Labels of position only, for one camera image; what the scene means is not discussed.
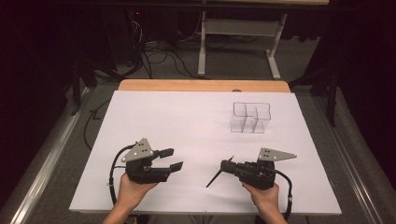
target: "transparent divider box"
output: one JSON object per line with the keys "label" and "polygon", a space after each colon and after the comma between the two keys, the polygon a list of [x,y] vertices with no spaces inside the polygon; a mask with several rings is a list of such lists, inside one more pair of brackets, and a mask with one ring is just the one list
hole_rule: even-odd
{"label": "transparent divider box", "polygon": [[231,132],[264,133],[271,120],[270,107],[265,103],[233,103]]}

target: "table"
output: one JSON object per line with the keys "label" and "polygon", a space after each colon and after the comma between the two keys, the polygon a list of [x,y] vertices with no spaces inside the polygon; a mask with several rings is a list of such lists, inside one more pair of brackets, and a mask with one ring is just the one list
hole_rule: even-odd
{"label": "table", "polygon": [[[234,89],[242,92],[231,92]],[[231,133],[229,106],[234,101],[263,99],[272,108],[268,130]],[[257,214],[248,192],[233,175],[220,175],[208,189],[205,186],[219,170],[221,160],[234,155],[237,162],[255,161],[264,146],[298,155],[297,159],[276,162],[276,169],[293,182],[292,213],[341,213],[295,95],[283,81],[122,81],[110,102],[70,210],[90,213],[112,208],[106,185],[111,162],[121,148],[142,137],[147,137],[153,149],[175,149],[172,157],[155,160],[155,167],[179,161],[184,164],[166,183],[148,193],[136,207],[137,214]],[[116,192],[122,173],[119,169],[114,174]],[[281,187],[279,208],[284,212],[288,184],[280,176],[276,183]]]}
{"label": "table", "polygon": [[[266,4],[285,4],[285,5],[328,5],[329,0],[203,0],[206,2],[239,2],[239,3],[266,3]],[[279,70],[275,61],[276,48],[282,35],[288,14],[283,13],[279,21],[240,21],[240,20],[220,20],[207,19],[206,12],[202,12],[201,22],[201,47],[198,61],[198,75],[205,75],[206,65],[206,34],[218,35],[259,35],[271,36],[274,38],[271,49],[265,51],[267,61],[270,65],[273,79],[280,79]]]}

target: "silver metal plate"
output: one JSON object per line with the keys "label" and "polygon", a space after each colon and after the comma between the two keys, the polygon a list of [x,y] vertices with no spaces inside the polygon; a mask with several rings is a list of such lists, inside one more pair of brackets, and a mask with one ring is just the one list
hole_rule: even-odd
{"label": "silver metal plate", "polygon": [[288,152],[276,151],[262,147],[259,154],[259,161],[283,161],[297,158],[297,155]]}
{"label": "silver metal plate", "polygon": [[122,162],[136,161],[152,155],[152,149],[147,138],[142,138],[134,147],[121,159]]}

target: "white tabletop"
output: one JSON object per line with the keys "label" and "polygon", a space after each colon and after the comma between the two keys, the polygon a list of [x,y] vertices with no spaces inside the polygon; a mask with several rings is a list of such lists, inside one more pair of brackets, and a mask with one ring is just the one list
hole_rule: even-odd
{"label": "white tabletop", "polygon": [[[234,102],[270,104],[272,119],[265,133],[231,133]],[[175,149],[172,157],[155,160],[153,167],[184,164],[147,194],[136,213],[257,214],[236,176],[223,173],[205,186],[222,160],[234,156],[235,162],[256,161],[261,147],[268,147],[297,155],[276,161],[276,169],[293,183],[292,213],[341,214],[295,95],[271,92],[115,91],[70,210],[111,210],[106,185],[111,163],[120,149],[141,138],[154,150]],[[123,172],[114,174],[116,192]],[[276,183],[284,212],[289,186],[279,175]]]}

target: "human hand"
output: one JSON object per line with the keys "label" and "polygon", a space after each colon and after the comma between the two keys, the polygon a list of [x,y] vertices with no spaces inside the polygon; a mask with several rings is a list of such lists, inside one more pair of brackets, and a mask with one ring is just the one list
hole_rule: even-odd
{"label": "human hand", "polygon": [[267,223],[287,223],[279,211],[278,195],[279,185],[274,184],[270,189],[256,189],[246,183],[242,186],[250,192],[251,200],[256,204],[260,217]]}
{"label": "human hand", "polygon": [[142,202],[146,193],[157,185],[158,183],[136,184],[129,179],[127,174],[123,174],[120,179],[119,196],[116,204],[114,204],[113,209],[111,209],[103,223],[123,223],[131,211]]}
{"label": "human hand", "polygon": [[119,196],[116,203],[127,206],[132,210],[140,204],[146,193],[157,185],[158,183],[136,184],[125,173],[120,179]]}

